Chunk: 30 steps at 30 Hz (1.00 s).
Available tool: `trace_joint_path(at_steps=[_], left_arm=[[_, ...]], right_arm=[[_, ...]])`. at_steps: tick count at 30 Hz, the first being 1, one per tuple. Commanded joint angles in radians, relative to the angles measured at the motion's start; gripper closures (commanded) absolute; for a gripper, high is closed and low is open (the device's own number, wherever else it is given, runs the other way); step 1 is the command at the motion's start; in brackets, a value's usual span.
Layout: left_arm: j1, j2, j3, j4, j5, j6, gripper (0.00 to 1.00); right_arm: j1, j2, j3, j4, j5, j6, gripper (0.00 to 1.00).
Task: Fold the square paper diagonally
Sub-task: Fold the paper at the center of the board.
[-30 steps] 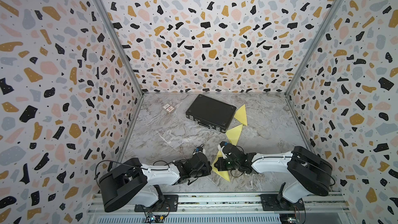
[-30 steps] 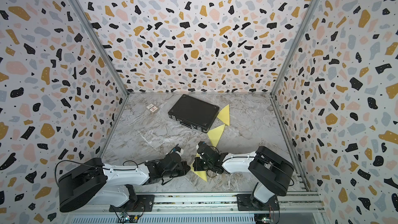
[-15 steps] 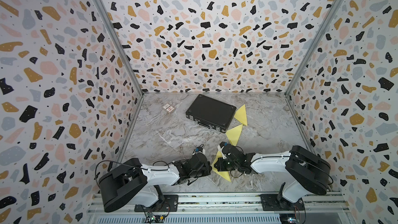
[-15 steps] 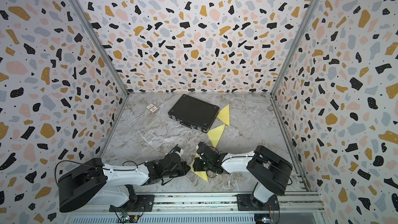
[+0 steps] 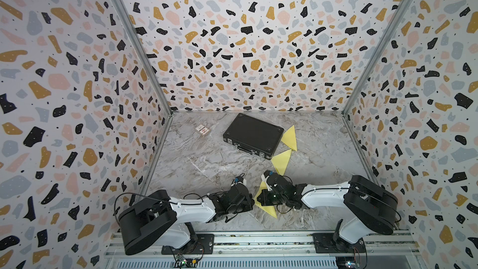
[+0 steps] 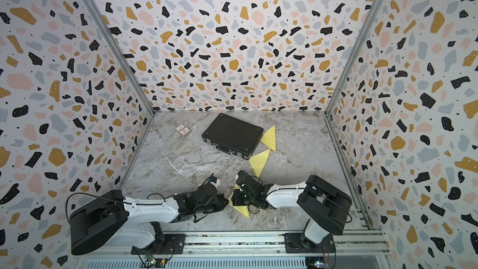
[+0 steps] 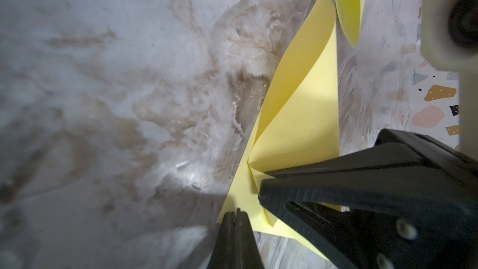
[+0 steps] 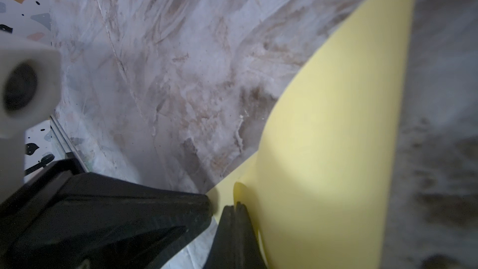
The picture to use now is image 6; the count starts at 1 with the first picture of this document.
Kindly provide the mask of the yellow square paper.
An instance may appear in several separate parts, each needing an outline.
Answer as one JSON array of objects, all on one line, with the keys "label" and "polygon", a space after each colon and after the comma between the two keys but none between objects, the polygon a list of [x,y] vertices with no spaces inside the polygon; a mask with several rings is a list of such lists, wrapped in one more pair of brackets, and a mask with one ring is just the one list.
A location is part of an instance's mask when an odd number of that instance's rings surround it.
[{"label": "yellow square paper", "polygon": [[273,151],[276,151],[276,127],[272,126],[268,129],[264,135],[261,137],[261,142],[265,144],[268,148]]},{"label": "yellow square paper", "polygon": [[254,156],[252,156],[249,159],[251,168],[254,171],[255,176],[260,177],[266,162],[268,161],[268,158],[270,156],[271,149],[267,149],[261,153],[258,153]]},{"label": "yellow square paper", "polygon": [[244,215],[246,218],[250,218],[250,212],[248,210],[247,206],[234,206],[232,202],[232,196],[233,194],[230,195],[229,197],[229,205],[231,205],[235,210],[237,210],[239,213]]}]

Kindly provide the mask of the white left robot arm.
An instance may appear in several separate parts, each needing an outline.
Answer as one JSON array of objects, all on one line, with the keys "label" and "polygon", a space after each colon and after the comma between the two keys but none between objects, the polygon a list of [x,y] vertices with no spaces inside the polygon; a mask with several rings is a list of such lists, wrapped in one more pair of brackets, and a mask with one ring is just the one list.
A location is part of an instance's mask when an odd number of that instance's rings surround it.
[{"label": "white left robot arm", "polygon": [[70,215],[71,253],[85,255],[104,245],[129,246],[134,254],[161,253],[169,245],[162,223],[198,222],[229,205],[218,193],[217,183],[209,178],[195,191],[159,200],[126,197],[119,189],[109,191]]}]

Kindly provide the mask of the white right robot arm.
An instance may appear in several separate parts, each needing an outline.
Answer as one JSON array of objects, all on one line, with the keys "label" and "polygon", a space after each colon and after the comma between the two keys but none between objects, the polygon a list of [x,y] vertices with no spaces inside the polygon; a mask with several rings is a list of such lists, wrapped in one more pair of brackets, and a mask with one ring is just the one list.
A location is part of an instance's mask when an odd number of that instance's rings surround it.
[{"label": "white right robot arm", "polygon": [[239,171],[236,176],[232,204],[253,206],[260,210],[299,207],[310,217],[300,241],[311,251],[324,239],[343,234],[352,206],[351,197],[324,179],[311,175],[307,181],[295,185],[263,184],[260,179]]}]

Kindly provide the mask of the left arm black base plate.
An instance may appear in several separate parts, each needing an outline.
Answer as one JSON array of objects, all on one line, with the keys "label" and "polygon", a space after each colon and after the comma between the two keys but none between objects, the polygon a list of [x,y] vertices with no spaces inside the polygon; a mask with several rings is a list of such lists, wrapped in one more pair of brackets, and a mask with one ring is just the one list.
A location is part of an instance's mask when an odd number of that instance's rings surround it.
[{"label": "left arm black base plate", "polygon": [[166,234],[164,240],[155,240],[145,249],[133,247],[132,255],[180,255],[184,250],[185,234]]}]

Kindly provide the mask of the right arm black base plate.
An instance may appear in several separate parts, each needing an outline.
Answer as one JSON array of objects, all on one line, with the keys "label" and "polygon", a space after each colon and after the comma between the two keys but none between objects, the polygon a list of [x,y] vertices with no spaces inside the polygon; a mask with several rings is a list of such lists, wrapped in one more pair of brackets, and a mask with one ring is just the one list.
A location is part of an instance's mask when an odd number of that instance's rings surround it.
[{"label": "right arm black base plate", "polygon": [[284,234],[284,240],[287,254],[321,254],[324,252],[336,252],[336,246],[331,234],[328,234],[319,244],[314,244],[311,240],[305,238],[302,233],[286,233]]}]

